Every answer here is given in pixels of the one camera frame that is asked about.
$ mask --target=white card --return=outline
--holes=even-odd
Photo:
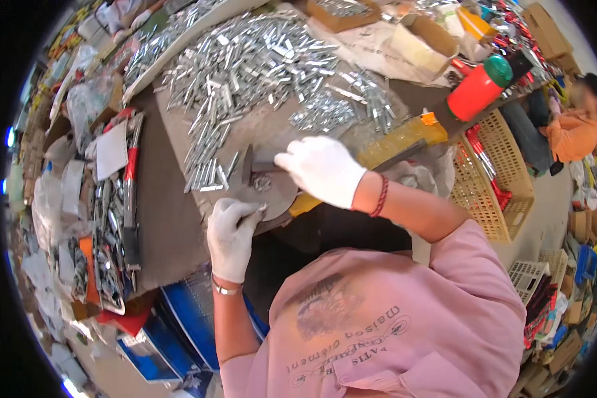
[[[97,138],[97,181],[109,178],[128,164],[127,123],[124,120]]]

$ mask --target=white plastic crate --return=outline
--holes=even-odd
[[[548,268],[547,262],[516,260],[509,269],[510,281],[526,306],[539,285],[544,271]]]

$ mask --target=pink shirt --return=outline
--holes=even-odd
[[[222,367],[227,398],[506,397],[526,311],[469,220],[431,246],[430,267],[329,251],[285,280],[269,318],[259,351]]]

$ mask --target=orange shirt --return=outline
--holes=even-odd
[[[548,138],[553,158],[563,163],[580,161],[597,145],[597,120],[589,119],[583,110],[564,111],[540,132]]]

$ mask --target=green bottle cap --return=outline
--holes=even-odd
[[[504,88],[509,85],[513,77],[513,70],[509,61],[501,55],[495,54],[485,60],[485,72],[494,81],[495,85]]]

